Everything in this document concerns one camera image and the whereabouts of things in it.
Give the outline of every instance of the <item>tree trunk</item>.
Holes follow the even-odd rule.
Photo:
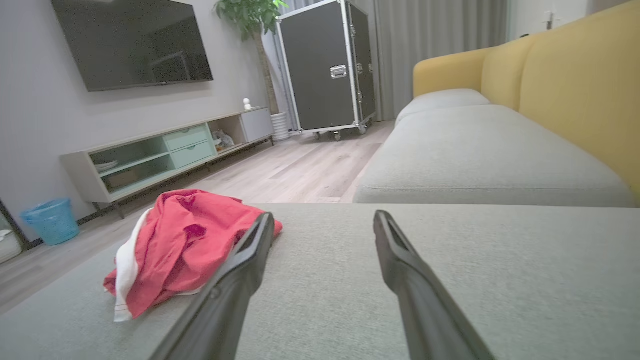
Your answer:
[[[271,79],[271,71],[269,70],[269,59],[267,58],[267,53],[264,51],[264,44],[262,43],[262,32],[254,32],[253,39],[255,41],[255,45],[258,48],[258,55],[260,56],[260,63],[262,64],[262,75],[264,75],[264,84],[267,86],[267,95],[269,96],[269,111],[272,115],[276,115],[280,113],[280,109],[278,109],[276,91],[273,88],[273,80]]]

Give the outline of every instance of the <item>red cloth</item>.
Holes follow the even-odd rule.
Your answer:
[[[263,212],[201,190],[160,195],[135,246],[139,271],[126,297],[133,318],[176,293],[202,287]],[[276,221],[274,236],[281,230]],[[116,271],[104,280],[114,296]]]

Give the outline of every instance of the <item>indoor tree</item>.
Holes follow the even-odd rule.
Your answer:
[[[262,31],[276,32],[276,18],[280,16],[280,6],[288,8],[282,0],[220,0],[216,3],[216,13],[220,18],[226,18],[233,23],[242,35],[242,40],[253,38],[258,48],[264,82],[269,96],[269,110],[272,115],[280,113],[276,93],[273,88],[269,60],[262,43]]]

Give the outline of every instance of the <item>television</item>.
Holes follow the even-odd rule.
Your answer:
[[[51,0],[90,92],[211,81],[193,6],[170,0]]]

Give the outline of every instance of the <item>potted plant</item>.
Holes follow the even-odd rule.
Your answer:
[[[220,0],[216,3],[215,10],[218,17],[225,18],[233,23],[241,32],[242,41],[252,38],[258,48],[264,83],[267,86],[269,97],[269,111],[275,131],[274,140],[285,140],[289,137],[287,125],[287,113],[280,113],[276,92],[273,88],[269,59],[264,51],[262,43],[262,31],[276,32],[276,18],[280,16],[280,6],[289,7],[282,0]]]

